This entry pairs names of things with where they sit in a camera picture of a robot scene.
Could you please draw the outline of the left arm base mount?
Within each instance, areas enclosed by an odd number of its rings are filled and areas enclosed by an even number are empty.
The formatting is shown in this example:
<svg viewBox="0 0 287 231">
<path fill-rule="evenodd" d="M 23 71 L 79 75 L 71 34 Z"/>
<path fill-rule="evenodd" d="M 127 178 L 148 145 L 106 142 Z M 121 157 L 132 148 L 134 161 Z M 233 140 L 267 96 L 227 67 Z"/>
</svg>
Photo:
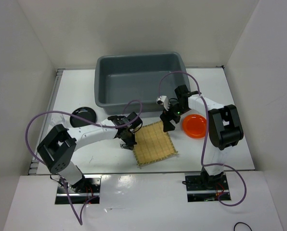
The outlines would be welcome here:
<svg viewBox="0 0 287 231">
<path fill-rule="evenodd" d="M 69 183 L 66 183 L 67 190 L 64 188 L 61 179 L 53 178 L 52 176 L 50 176 L 50 178 L 58 183 L 55 198 L 56 205 L 69 204 L 66 192 L 69 193 L 71 201 L 75 205 L 83 205 L 87 201 L 88 204 L 100 203 L 101 175 L 85 175 L 85 183 L 75 188 Z"/>
</svg>

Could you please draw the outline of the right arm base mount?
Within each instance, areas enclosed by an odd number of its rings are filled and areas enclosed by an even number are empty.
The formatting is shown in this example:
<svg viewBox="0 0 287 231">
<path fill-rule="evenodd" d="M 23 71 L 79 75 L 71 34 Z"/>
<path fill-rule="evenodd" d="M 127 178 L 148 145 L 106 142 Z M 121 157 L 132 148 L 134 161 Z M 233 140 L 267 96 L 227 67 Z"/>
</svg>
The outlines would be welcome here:
<svg viewBox="0 0 287 231">
<path fill-rule="evenodd" d="M 215 178 L 206 172 L 185 173 L 182 184 L 186 187 L 188 202 L 231 201 L 227 177 L 224 173 Z"/>
</svg>

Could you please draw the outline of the black round plate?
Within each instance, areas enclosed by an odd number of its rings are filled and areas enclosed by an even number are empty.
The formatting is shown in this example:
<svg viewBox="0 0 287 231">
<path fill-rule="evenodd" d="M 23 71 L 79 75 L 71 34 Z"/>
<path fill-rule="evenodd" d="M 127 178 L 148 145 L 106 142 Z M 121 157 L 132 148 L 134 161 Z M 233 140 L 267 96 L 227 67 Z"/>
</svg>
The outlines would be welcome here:
<svg viewBox="0 0 287 231">
<path fill-rule="evenodd" d="M 80 107 L 76 109 L 75 111 L 73 111 L 72 114 L 80 118 L 83 118 L 85 120 L 88 120 L 90 122 L 93 122 L 93 123 L 95 123 L 97 120 L 96 112 L 90 107 Z M 70 117 L 69 121 L 70 121 L 71 126 L 74 128 L 90 125 L 89 123 L 79 120 L 77 118 L 74 118 L 72 116 Z"/>
</svg>

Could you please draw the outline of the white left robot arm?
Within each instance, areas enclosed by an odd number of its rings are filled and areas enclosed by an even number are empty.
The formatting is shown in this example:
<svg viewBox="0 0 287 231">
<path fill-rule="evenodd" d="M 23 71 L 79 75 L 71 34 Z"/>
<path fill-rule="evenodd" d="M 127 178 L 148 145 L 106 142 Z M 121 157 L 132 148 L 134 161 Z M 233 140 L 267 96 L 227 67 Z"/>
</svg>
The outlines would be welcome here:
<svg viewBox="0 0 287 231">
<path fill-rule="evenodd" d="M 123 149 L 133 150 L 137 144 L 135 130 L 143 122 L 135 112 L 128 116 L 113 115 L 96 125 L 66 128 L 54 126 L 37 147 L 49 172 L 62 177 L 74 192 L 83 192 L 90 183 L 80 169 L 71 161 L 78 149 L 104 140 L 119 139 Z"/>
</svg>

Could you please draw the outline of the woven bamboo mat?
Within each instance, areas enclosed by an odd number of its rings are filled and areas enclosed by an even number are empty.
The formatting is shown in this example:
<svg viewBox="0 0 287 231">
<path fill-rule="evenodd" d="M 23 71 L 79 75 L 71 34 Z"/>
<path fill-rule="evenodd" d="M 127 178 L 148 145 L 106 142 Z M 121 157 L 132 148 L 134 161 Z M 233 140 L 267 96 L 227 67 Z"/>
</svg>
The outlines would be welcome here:
<svg viewBox="0 0 287 231">
<path fill-rule="evenodd" d="M 162 121 L 143 126 L 135 133 L 135 139 L 137 144 L 133 154 L 139 167 L 163 161 L 178 153 L 169 134 L 163 131 Z"/>
</svg>

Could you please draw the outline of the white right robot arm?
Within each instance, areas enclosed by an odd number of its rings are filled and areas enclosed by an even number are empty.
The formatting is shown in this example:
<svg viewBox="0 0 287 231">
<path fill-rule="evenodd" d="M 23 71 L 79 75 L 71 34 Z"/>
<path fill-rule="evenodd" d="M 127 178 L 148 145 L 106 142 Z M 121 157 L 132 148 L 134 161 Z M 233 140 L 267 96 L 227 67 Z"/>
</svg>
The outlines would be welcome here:
<svg viewBox="0 0 287 231">
<path fill-rule="evenodd" d="M 244 132 L 236 106 L 217 103 L 203 96 L 199 91 L 190 91 L 186 85 L 175 89 L 177 101 L 170 103 L 165 95 L 157 98 L 157 104 L 164 107 L 160 119 L 163 131 L 174 131 L 181 116 L 191 110 L 204 115 L 205 122 L 193 125 L 193 128 L 203 128 L 200 135 L 204 138 L 201 160 L 204 160 L 207 144 L 211 144 L 212 157 L 207 164 L 201 163 L 200 183 L 205 189 L 213 188 L 224 175 L 226 163 L 224 158 L 231 148 L 243 139 Z"/>
</svg>

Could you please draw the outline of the orange round plate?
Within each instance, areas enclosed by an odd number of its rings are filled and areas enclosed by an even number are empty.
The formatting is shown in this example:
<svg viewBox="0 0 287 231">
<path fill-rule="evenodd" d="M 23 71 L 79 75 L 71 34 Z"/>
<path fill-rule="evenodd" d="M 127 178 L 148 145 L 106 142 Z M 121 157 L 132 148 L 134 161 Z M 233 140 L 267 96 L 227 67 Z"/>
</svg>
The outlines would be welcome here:
<svg viewBox="0 0 287 231">
<path fill-rule="evenodd" d="M 182 129 L 185 134 L 194 139 L 201 139 L 206 134 L 206 119 L 197 114 L 187 115 L 182 123 Z"/>
</svg>

